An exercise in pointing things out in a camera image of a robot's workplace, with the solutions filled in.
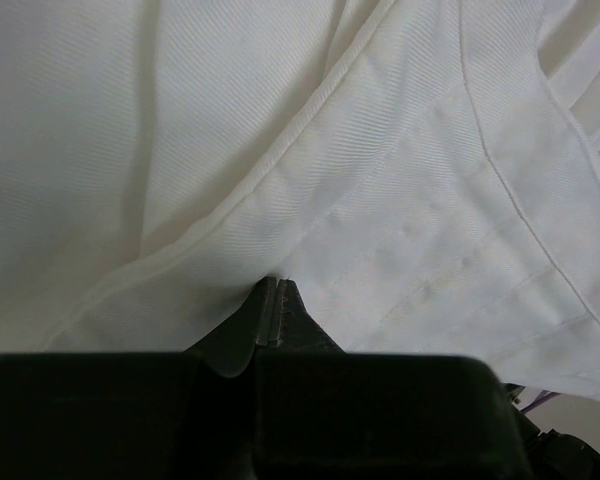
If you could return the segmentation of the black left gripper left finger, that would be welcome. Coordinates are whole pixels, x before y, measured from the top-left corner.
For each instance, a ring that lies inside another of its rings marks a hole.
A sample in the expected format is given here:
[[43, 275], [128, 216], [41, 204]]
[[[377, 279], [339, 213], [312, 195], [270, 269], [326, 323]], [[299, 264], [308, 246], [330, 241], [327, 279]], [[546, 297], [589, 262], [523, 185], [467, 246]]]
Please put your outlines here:
[[262, 329], [268, 333], [276, 299], [276, 278], [261, 279], [241, 306], [186, 350], [198, 355], [216, 374], [235, 378], [249, 365]]

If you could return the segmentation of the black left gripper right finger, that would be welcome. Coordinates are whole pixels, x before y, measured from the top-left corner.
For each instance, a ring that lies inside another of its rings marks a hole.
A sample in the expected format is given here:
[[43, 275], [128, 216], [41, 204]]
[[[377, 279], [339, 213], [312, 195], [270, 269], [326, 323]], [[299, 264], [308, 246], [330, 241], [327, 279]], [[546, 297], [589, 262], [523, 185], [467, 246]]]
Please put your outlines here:
[[260, 349], [309, 353], [343, 353], [309, 315], [293, 280], [265, 277], [257, 283], [261, 305], [257, 326]]

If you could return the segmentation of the white pleated skirt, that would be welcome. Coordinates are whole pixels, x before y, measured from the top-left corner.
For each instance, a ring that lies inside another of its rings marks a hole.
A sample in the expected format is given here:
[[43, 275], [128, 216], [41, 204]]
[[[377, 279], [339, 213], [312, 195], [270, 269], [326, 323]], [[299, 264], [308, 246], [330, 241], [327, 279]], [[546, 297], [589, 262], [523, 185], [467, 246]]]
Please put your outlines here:
[[0, 352], [349, 350], [600, 401], [600, 1], [0, 1]]

